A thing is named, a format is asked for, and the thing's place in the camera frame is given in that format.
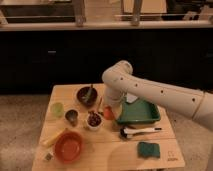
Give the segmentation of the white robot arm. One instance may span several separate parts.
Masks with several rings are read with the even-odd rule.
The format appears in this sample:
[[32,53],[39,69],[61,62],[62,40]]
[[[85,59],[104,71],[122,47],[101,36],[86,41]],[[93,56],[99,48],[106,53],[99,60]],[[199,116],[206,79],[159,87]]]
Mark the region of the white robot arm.
[[125,93],[157,104],[192,119],[213,132],[213,93],[150,81],[132,75],[133,67],[121,60],[102,74],[107,106],[120,105]]

